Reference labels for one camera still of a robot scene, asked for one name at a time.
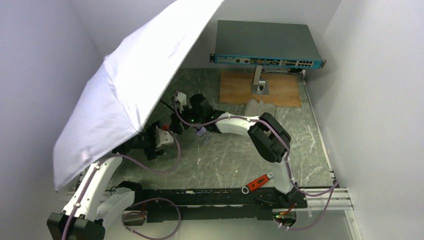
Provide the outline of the network switch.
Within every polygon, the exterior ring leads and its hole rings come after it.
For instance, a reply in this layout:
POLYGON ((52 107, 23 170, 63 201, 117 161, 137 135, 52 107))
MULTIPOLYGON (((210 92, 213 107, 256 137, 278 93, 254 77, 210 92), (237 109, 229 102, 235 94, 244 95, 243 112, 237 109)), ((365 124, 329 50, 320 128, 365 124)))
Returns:
POLYGON ((255 67, 253 95, 269 95, 264 67, 322 69, 322 59, 306 24, 219 20, 210 63, 255 67))

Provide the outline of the wooden base board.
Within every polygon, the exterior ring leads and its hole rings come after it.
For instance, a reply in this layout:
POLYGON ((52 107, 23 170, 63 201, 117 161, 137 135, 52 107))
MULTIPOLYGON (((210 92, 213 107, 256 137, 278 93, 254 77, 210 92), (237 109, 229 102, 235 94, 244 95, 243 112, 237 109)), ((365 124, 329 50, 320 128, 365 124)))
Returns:
POLYGON ((254 99, 279 107, 299 108, 302 106, 295 75, 265 73, 262 77, 268 84, 268 95, 252 93, 254 73, 223 71, 220 76, 219 102, 246 104, 250 99, 254 99))

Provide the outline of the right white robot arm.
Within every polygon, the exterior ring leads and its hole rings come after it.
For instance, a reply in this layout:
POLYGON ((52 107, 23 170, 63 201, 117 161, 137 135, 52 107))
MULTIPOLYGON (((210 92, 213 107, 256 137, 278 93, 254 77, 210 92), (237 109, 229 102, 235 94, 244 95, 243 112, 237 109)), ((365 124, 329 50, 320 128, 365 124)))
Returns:
POLYGON ((200 133, 234 134, 249 137, 258 154, 271 164, 274 188, 289 197, 294 192, 289 153, 291 136, 270 114, 260 116, 235 115, 214 109, 203 94, 187 96, 176 91, 172 96, 173 114, 169 129, 181 135, 190 127, 200 133))

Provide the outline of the lilac umbrella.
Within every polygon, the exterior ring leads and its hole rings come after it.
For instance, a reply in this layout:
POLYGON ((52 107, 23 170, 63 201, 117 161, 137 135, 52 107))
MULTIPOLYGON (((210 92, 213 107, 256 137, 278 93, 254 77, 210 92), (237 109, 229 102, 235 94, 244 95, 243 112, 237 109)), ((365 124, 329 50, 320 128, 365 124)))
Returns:
POLYGON ((221 5, 220 0, 177 0, 105 56, 54 145, 56 191, 145 126, 221 5))

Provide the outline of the pink umbrella case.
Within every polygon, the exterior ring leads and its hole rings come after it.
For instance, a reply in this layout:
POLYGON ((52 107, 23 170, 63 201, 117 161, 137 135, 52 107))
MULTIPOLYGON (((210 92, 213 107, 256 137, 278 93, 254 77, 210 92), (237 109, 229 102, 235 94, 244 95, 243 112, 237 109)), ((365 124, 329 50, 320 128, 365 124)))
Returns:
POLYGON ((257 101, 251 98, 245 108, 244 116, 256 117, 261 116, 263 113, 269 113, 275 116, 275 105, 273 103, 264 103, 262 100, 257 101))

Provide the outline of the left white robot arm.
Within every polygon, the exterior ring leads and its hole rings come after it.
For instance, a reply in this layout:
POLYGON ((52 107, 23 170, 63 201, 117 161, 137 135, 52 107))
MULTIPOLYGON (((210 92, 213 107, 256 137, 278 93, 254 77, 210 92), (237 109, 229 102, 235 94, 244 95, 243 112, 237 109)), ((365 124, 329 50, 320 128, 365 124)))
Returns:
POLYGON ((70 201, 60 213, 53 212, 47 219, 51 237, 54 240, 104 239, 110 224, 142 193, 139 183, 124 181, 107 200, 101 201, 124 155, 133 149, 141 149, 152 160, 164 153, 164 145, 173 143, 169 128, 158 120, 91 164, 70 201))

